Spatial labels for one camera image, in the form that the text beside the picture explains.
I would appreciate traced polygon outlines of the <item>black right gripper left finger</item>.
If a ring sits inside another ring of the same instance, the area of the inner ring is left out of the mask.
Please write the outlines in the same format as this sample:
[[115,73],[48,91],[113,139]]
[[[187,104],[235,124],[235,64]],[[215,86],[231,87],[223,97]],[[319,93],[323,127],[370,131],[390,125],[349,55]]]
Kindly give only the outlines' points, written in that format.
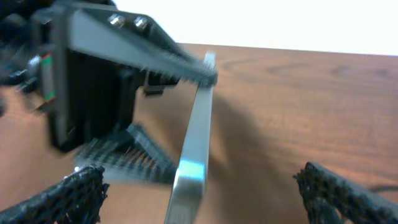
[[44,191],[1,211],[1,224],[96,224],[108,197],[104,167],[84,166]]

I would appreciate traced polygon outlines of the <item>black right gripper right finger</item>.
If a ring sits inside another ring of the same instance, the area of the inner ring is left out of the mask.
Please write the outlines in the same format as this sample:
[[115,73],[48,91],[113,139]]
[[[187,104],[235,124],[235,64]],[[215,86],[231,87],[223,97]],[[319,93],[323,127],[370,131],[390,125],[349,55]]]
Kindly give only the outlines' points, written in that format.
[[397,224],[397,204],[315,162],[293,175],[310,224]]

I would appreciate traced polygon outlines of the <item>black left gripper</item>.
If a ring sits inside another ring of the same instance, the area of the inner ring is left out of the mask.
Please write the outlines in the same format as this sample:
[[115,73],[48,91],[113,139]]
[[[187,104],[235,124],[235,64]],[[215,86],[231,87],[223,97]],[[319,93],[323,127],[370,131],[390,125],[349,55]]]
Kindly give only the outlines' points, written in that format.
[[142,126],[130,125],[136,90],[179,80],[214,86],[215,66],[150,16],[115,6],[48,6],[30,25],[51,145],[62,152],[79,146],[74,164],[103,167],[107,182],[172,184],[174,161]]

